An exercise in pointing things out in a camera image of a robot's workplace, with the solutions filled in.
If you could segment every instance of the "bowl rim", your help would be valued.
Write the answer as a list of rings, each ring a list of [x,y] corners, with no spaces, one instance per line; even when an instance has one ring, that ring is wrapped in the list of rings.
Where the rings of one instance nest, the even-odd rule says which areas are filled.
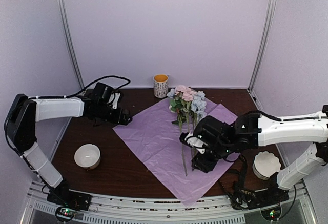
[[[94,164],[89,165],[89,166],[85,166],[85,165],[82,166],[81,164],[77,163],[77,161],[76,161],[76,157],[77,157],[77,152],[78,152],[80,149],[82,149],[83,147],[86,147],[86,146],[92,146],[92,147],[96,148],[96,150],[97,150],[97,152],[98,152],[99,155],[98,155],[98,159],[97,159],[97,161],[96,161]],[[94,145],[94,144],[84,144],[84,145],[80,146],[80,147],[75,151],[75,153],[74,153],[74,161],[75,161],[75,163],[76,163],[78,166],[80,166],[80,167],[82,167],[82,168],[89,168],[89,167],[92,167],[93,165],[95,165],[95,164],[99,161],[100,156],[101,156],[101,154],[100,154],[100,149],[99,149],[98,146],[96,146],[96,145]]]

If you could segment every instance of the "purple paper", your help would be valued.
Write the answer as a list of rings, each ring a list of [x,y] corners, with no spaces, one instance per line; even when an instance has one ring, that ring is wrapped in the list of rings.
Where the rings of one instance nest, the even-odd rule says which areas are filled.
[[[207,101],[206,112],[228,124],[237,116],[223,105]],[[186,207],[197,202],[231,166],[232,163],[220,160],[213,171],[203,173],[192,171],[191,150],[184,146],[184,157],[188,175],[182,163],[182,144],[179,141],[180,129],[171,122],[176,114],[169,110],[169,99],[166,98],[133,117],[127,126],[114,128],[117,135],[145,166],[166,186]],[[229,156],[236,160],[237,154]]]

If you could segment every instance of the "bouquet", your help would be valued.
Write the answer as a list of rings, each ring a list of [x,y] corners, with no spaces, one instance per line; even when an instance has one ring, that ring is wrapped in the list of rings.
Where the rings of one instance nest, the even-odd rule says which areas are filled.
[[[187,130],[190,131],[190,123],[192,124],[193,130],[195,129],[197,123],[206,116],[205,108],[206,101],[205,93],[203,91],[194,91],[190,87],[177,86],[175,89],[172,88],[167,94],[170,98],[169,109],[173,113],[177,113],[177,120],[173,121],[173,124],[179,125],[180,132],[182,133],[182,126],[187,123]],[[187,174],[185,156],[183,154],[182,144],[182,161],[184,166],[184,171]],[[192,157],[195,155],[195,150],[191,150]]]

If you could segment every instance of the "brown tabletop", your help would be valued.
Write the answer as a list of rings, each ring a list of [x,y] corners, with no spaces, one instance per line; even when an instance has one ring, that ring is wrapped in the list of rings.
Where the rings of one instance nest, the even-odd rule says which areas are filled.
[[[256,107],[246,90],[241,89],[203,89],[206,97],[217,104],[223,104],[236,115],[242,115]],[[160,101],[153,96],[152,89],[124,89],[120,106],[130,109],[132,115]],[[103,123],[94,127],[94,121],[87,118],[73,118],[64,134],[53,164],[66,178],[71,189],[120,196],[142,198],[174,198],[174,195],[139,161],[125,143],[113,131],[115,125]],[[95,144],[101,151],[100,165],[90,171],[80,168],[74,162],[75,151],[84,144]],[[267,187],[268,182],[260,180],[252,171],[252,161],[260,151],[269,151],[279,157],[275,145],[247,150],[243,155],[248,161],[248,172],[245,187],[259,190]],[[237,161],[232,168],[240,169]],[[231,189],[236,176],[225,174],[221,178],[227,190]],[[205,196],[224,194],[215,184]]]

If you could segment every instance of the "vertical metal post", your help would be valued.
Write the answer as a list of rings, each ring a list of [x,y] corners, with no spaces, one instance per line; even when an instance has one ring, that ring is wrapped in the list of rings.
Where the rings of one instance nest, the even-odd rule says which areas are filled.
[[[261,66],[261,62],[263,60],[265,48],[267,46],[267,42],[268,42],[268,38],[269,38],[269,30],[271,28],[273,16],[274,16],[275,9],[276,9],[276,4],[277,4],[277,0],[269,0],[269,2],[268,2],[268,9],[266,11],[266,18],[265,18],[265,24],[264,24],[261,43],[260,43],[260,48],[258,50],[258,54],[257,54],[256,63],[255,63],[255,67],[254,67],[254,70],[253,70],[251,82],[250,82],[250,85],[248,87],[249,92],[253,91],[254,84],[255,84],[255,81],[256,81],[260,66]]]
[[[82,88],[84,88],[85,85],[83,83],[82,75],[81,75],[80,69],[78,67],[77,60],[76,60],[72,37],[71,37],[70,29],[68,26],[68,20],[67,20],[64,0],[58,0],[58,5],[59,5],[59,9],[60,9],[60,14],[61,14],[61,21],[63,23],[66,44],[67,44],[68,52],[70,54],[71,62],[73,65],[73,70],[74,70],[75,76],[77,78],[77,81],[80,85],[80,88],[82,89]]]

